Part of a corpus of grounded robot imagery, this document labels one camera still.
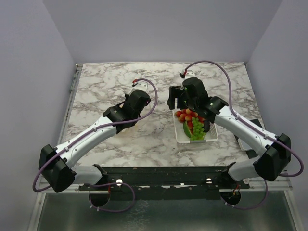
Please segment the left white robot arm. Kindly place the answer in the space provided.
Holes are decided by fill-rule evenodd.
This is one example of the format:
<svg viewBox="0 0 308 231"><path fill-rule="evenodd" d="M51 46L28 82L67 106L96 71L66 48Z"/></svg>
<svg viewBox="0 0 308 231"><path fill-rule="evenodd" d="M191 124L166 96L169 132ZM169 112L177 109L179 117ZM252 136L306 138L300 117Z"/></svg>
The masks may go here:
<svg viewBox="0 0 308 231"><path fill-rule="evenodd" d="M71 140L40 152L39 173L56 193L72 184L90 184L101 190L106 185L103 169L98 165L76 166L81 157L104 140L134 126L140 113L150 102L150 96L142 90L134 90L126 96L123 105L109 107L89 128Z"/></svg>

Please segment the red strawberry pile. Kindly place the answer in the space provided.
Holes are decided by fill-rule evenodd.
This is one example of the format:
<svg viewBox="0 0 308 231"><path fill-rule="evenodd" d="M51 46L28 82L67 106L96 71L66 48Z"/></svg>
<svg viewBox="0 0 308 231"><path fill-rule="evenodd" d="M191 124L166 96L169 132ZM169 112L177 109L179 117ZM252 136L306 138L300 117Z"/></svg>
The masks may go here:
<svg viewBox="0 0 308 231"><path fill-rule="evenodd" d="M185 123L186 127L192 130L195 126L203 126L205 119L200 117L195 111L190 109L181 109L174 113L175 118L180 123Z"/></svg>

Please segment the purple eggplant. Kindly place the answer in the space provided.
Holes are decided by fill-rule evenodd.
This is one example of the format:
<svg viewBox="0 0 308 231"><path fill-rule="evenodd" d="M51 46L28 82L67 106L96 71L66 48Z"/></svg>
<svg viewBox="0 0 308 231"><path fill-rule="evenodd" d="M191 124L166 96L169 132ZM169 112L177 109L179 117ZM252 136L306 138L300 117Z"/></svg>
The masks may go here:
<svg viewBox="0 0 308 231"><path fill-rule="evenodd" d="M204 120L204 131L208 133L210 131L210 122L208 120Z"/></svg>

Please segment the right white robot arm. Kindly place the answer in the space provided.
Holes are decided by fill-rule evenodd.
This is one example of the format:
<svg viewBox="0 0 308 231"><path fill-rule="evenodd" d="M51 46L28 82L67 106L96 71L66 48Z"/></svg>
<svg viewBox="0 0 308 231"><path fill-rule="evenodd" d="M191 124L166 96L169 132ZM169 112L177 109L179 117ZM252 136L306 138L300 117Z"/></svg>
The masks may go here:
<svg viewBox="0 0 308 231"><path fill-rule="evenodd" d="M227 167L221 176L221 183L226 188L232 188L247 178L262 177L275 181L291 160L288 150L291 140L288 136L277 136L232 112L226 101L209 96L202 81L196 77L184 80L180 86L171 86L167 104L171 110L188 108L196 112L211 123L227 129L256 152L257 157Z"/></svg>

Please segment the clear zip top bag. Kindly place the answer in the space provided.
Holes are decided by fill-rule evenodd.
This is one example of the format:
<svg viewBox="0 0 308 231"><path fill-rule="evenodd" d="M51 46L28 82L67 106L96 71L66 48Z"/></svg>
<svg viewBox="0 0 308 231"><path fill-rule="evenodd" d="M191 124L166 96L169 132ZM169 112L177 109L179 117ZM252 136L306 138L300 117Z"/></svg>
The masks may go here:
<svg viewBox="0 0 308 231"><path fill-rule="evenodd" d="M116 110L116 122L126 122L122 124L116 125L116 133L120 133L122 130L133 127L137 122L136 119L140 118L141 115L125 115L124 112L122 111L122 106L118 107Z"/></svg>

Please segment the green grape bunch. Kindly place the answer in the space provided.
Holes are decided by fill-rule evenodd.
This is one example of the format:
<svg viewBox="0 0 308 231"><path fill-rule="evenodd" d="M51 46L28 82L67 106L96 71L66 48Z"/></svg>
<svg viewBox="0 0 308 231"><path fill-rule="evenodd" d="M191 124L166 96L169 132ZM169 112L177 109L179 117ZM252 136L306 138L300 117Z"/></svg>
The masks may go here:
<svg viewBox="0 0 308 231"><path fill-rule="evenodd" d="M192 117L192 137L190 138L190 140L204 140L206 133L203 127L203 121L200 121L198 118Z"/></svg>

